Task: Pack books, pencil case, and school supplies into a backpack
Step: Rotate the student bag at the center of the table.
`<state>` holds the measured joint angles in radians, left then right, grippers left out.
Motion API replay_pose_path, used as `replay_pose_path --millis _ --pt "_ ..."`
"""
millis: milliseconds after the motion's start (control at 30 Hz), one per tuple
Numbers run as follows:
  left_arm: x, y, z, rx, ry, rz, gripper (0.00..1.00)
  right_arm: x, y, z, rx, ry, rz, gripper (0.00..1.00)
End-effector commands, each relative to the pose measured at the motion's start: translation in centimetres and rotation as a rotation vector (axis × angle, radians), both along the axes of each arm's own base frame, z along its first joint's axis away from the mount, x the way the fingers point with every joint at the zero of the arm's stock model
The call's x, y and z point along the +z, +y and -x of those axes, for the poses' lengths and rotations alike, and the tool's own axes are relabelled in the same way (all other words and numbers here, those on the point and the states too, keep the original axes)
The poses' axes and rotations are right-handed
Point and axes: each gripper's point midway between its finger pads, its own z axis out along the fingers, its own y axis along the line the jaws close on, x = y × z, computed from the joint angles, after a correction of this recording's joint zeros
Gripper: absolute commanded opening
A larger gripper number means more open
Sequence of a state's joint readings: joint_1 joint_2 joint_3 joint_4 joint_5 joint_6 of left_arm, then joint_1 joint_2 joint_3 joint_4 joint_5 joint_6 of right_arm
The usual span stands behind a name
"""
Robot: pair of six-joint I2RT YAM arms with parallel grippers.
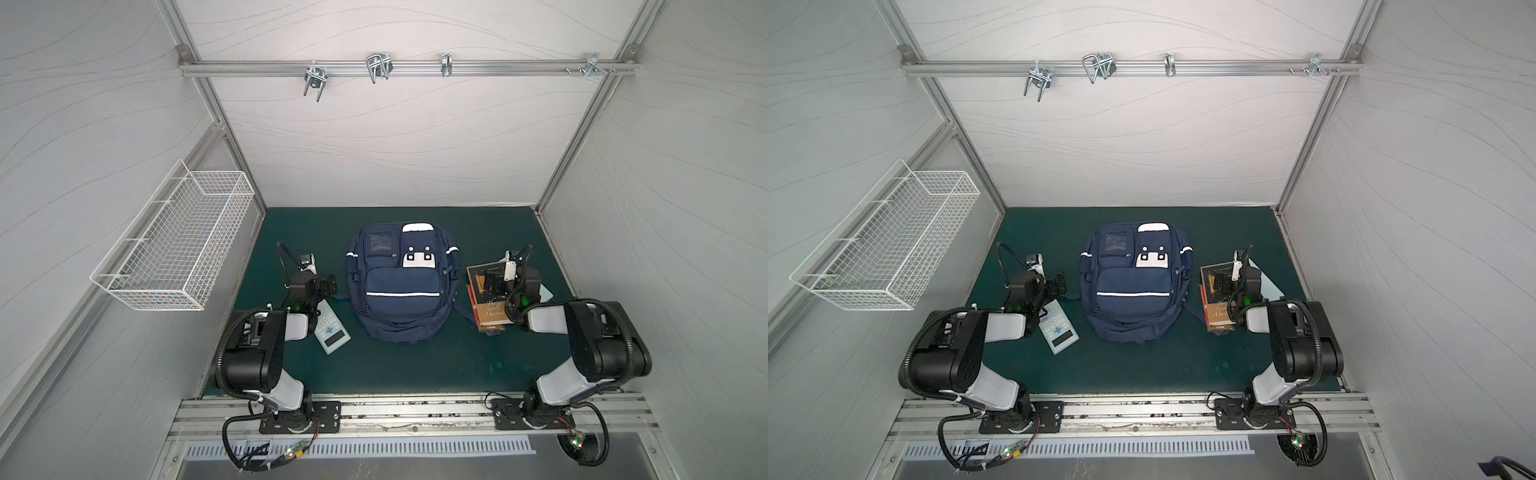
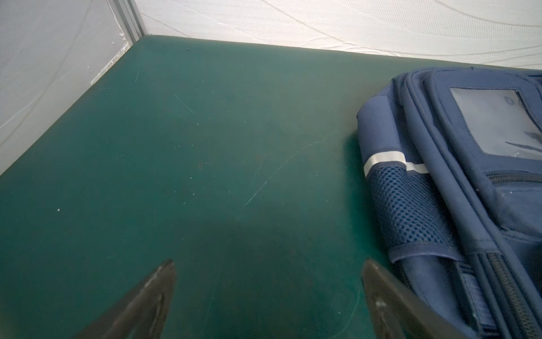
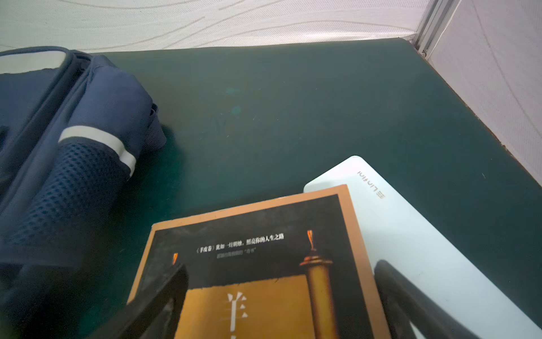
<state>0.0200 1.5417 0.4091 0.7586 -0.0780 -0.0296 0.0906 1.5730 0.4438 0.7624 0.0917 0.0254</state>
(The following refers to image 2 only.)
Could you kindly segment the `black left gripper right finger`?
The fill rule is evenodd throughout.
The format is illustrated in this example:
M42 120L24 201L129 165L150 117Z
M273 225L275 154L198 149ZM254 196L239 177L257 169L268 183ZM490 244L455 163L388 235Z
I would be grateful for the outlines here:
M372 258L365 261L361 280L377 338L464 337Z

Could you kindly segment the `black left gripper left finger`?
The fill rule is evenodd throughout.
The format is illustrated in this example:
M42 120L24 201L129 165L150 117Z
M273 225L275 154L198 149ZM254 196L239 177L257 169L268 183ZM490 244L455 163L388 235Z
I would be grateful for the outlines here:
M160 338L173 299L176 271L168 259L75 338Z

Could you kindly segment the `navy blue backpack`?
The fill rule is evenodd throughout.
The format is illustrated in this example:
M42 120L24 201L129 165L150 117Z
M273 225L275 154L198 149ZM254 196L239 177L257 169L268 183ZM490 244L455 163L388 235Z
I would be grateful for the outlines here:
M357 122L404 284L468 338L540 338L541 72L411 71Z

